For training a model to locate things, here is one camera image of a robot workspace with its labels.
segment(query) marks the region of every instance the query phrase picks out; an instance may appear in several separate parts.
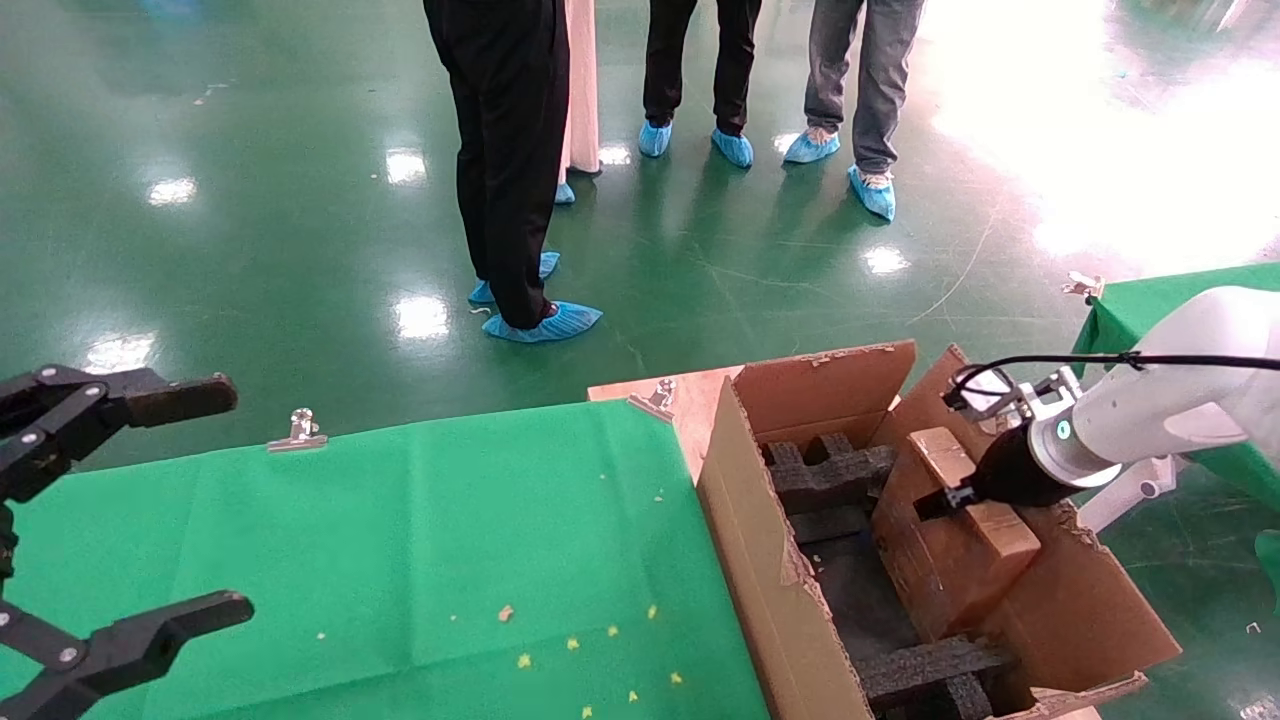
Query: green table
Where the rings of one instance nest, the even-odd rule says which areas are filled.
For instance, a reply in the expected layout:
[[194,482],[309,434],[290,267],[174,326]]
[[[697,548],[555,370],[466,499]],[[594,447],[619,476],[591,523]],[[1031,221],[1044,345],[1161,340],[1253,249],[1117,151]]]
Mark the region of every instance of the green table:
[[[95,720],[768,717],[675,433],[622,401],[69,475],[17,514],[6,600],[78,634],[257,606]],[[33,674],[0,650],[0,697]]]
[[[1123,352],[1161,318],[1196,295],[1220,286],[1280,291],[1280,263],[1108,284],[1080,329],[1075,352]],[[1280,510],[1280,473],[1252,445],[1192,454],[1219,477]]]

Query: cardboard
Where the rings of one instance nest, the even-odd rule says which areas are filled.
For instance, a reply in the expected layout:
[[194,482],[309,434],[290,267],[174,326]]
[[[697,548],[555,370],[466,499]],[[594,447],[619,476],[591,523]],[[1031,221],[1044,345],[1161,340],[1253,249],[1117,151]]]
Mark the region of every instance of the cardboard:
[[[778,720],[869,719],[870,710],[759,443],[806,443],[840,429],[855,447],[893,445],[901,459],[915,454],[910,433],[946,428],[970,457],[980,456],[991,438],[940,401],[964,356],[950,348],[895,405],[914,360],[915,343],[905,341],[748,365],[724,380],[699,496]],[[928,475],[923,465],[916,473]],[[1146,683],[1140,670],[1180,652],[1110,551],[1075,527],[1070,503],[1019,516],[1039,552],[972,633],[1019,659],[992,697],[997,714],[1048,719],[1105,702],[1138,689]],[[932,570],[925,564],[913,571]]]
[[920,523],[911,503],[943,484],[957,487],[974,471],[974,462],[946,428],[909,433],[906,445],[910,450],[899,457],[884,486],[872,530],[911,623],[920,639],[932,643],[978,628],[1030,565],[1041,543],[1002,502],[982,502],[954,518]]

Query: cardboard box flap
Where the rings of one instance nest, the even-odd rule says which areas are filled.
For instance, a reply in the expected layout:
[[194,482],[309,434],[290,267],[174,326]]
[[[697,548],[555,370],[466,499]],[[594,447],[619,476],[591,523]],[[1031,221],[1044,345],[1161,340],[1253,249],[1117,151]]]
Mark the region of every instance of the cardboard box flap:
[[[980,459],[993,438],[941,400],[950,377],[965,364],[957,347],[947,348],[873,442],[943,427]],[[1041,552],[983,623],[983,634],[1019,656],[1028,684],[1080,693],[1181,652],[1111,551],[1076,525],[1075,506],[1064,501],[1020,507],[1018,514],[1039,538]]]
[[[1014,712],[1012,715],[1001,715],[1000,720],[1052,720],[1053,717],[1062,717],[1064,715],[1111,702],[1117,697],[1135,693],[1144,687],[1147,687],[1147,676],[1142,673],[1134,673],[1124,680],[1092,688],[1083,693],[1033,687],[1030,688],[1030,696],[1034,705],[1030,710]],[[1093,717],[1097,719],[1098,715],[1094,712]]]
[[902,437],[915,430],[946,428],[951,430],[960,445],[973,457],[974,462],[987,451],[995,439],[983,433],[978,425],[965,420],[942,402],[942,393],[951,389],[951,375],[968,365],[964,352],[955,345],[947,347],[911,389],[902,395],[902,401],[893,407],[897,428]]
[[915,341],[753,363],[733,380],[755,434],[883,413],[915,364]]
[[831,611],[791,538],[751,425],[728,380],[698,493],[774,716],[870,720]]

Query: white bracket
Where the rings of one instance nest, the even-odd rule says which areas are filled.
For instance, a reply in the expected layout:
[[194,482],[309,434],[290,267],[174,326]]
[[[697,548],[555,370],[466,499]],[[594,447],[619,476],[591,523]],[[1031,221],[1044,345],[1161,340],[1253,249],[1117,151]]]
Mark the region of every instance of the white bracket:
[[1134,505],[1175,489],[1180,466],[1171,455],[1134,462],[1080,507],[1079,524],[1102,532]]

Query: blue shoe cover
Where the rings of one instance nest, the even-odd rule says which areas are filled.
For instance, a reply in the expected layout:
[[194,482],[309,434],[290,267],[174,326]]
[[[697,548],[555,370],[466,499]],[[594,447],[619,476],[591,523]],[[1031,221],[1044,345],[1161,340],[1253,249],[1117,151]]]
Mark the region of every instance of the blue shoe cover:
[[671,123],[667,127],[655,128],[645,120],[640,128],[640,154],[649,158],[660,158],[671,145]]
[[502,315],[494,315],[484,323],[484,332],[493,337],[515,342],[554,342],[568,340],[591,329],[591,325],[600,319],[604,313],[595,307],[575,305],[572,302],[557,302],[558,310],[550,318],[544,318],[536,328],[531,331],[517,331],[508,325]]
[[[556,272],[556,265],[559,264],[559,252],[548,250],[538,260],[538,277],[545,281]],[[476,288],[471,291],[467,300],[477,305],[493,302],[493,290],[489,288],[489,281],[476,281]]]
[[712,131],[712,142],[716,143],[716,147],[719,147],[719,151],[728,158],[730,163],[744,170],[750,168],[755,160],[755,151],[751,150],[751,142],[742,136],[724,135],[719,128],[716,128]]
[[557,205],[572,205],[577,202],[577,196],[573,195],[573,188],[568,183],[561,183],[556,188],[556,204]]
[[818,145],[809,137],[808,132],[801,132],[800,137],[791,142],[791,147],[787,147],[787,154],[782,159],[785,163],[817,163],[823,158],[835,154],[840,150],[840,136],[833,135],[831,140]]
[[873,190],[867,187],[858,174],[858,165],[849,168],[849,184],[854,188],[858,200],[873,214],[893,222],[893,213],[897,209],[897,200],[893,197],[893,183],[888,187]]

